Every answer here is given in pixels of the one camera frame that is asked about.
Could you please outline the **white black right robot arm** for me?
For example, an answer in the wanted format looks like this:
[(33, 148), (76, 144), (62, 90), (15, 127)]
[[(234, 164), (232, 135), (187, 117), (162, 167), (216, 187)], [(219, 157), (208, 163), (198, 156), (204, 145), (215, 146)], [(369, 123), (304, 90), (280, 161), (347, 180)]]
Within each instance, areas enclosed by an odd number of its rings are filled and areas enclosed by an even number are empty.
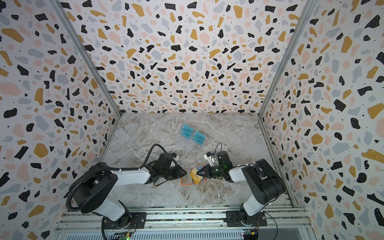
[(230, 183), (246, 182), (252, 195), (240, 206), (241, 221), (249, 225), (269, 203), (287, 191), (282, 178), (264, 159), (253, 164), (235, 167), (226, 151), (215, 154), (217, 166), (210, 164), (197, 171), (207, 179), (223, 179)]

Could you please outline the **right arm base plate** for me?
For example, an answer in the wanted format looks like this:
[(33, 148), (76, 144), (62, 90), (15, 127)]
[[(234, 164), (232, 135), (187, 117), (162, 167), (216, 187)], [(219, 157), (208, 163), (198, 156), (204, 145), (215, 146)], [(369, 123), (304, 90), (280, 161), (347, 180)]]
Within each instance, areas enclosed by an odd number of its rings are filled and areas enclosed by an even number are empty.
[(226, 211), (224, 222), (228, 227), (266, 227), (267, 220), (263, 212), (249, 216), (245, 211)]

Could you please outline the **gold VIP card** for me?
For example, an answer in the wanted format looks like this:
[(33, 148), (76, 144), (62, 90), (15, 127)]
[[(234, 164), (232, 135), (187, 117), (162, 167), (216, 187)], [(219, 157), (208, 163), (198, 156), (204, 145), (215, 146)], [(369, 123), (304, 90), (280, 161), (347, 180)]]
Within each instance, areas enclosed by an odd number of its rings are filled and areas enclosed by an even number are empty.
[(192, 180), (193, 180), (193, 182), (197, 185), (198, 183), (200, 183), (202, 180), (203, 180), (203, 178), (204, 177), (202, 177), (202, 176), (200, 176), (199, 174), (198, 174), (198, 169), (195, 167), (195, 168), (193, 168), (192, 170), (191, 170), (191, 172), (190, 172), (190, 176), (191, 176), (191, 178), (192, 178)]

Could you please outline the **orange card wallet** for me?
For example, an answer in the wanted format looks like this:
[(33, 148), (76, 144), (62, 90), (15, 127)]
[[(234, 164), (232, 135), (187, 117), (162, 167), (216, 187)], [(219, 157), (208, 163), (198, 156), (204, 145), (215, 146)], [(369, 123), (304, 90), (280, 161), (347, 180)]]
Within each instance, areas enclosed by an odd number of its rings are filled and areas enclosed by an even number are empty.
[[(199, 166), (195, 166), (195, 167), (196, 167), (198, 170), (200, 170), (202, 167), (204, 167), (204, 165), (199, 165)], [(181, 178), (181, 185), (182, 185), (182, 186), (196, 185), (196, 184), (193, 182), (193, 180), (192, 180), (192, 178), (191, 178), (191, 176), (190, 176), (190, 172), (191, 172), (191, 170), (192, 170), (193, 168), (195, 168), (195, 167), (191, 167), (191, 168), (186, 169), (187, 174)], [(205, 182), (206, 180), (207, 180), (206, 178), (203, 178), (203, 180), (202, 180), (200, 183), (203, 183), (203, 182)]]

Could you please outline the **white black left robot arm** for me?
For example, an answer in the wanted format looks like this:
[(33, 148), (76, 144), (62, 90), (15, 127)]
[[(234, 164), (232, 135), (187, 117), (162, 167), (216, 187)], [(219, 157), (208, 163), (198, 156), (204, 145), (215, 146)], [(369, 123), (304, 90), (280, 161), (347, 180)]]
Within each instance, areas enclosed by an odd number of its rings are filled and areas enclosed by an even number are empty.
[(178, 159), (175, 153), (162, 153), (157, 160), (139, 168), (113, 168), (98, 163), (70, 186), (67, 209), (94, 213), (113, 222), (125, 220), (130, 213), (123, 203), (110, 197), (111, 191), (126, 185), (155, 184), (159, 179), (180, 179), (187, 172), (177, 163)]

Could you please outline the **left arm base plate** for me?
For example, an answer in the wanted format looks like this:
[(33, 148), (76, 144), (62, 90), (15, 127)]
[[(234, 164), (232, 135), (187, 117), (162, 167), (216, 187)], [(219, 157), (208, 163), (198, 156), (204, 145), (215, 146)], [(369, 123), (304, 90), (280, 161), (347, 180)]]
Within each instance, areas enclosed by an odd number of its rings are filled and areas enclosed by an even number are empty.
[(124, 214), (117, 221), (112, 221), (109, 218), (105, 218), (102, 221), (102, 226), (105, 230), (138, 230), (143, 229), (146, 223), (147, 213), (145, 212), (130, 212)]

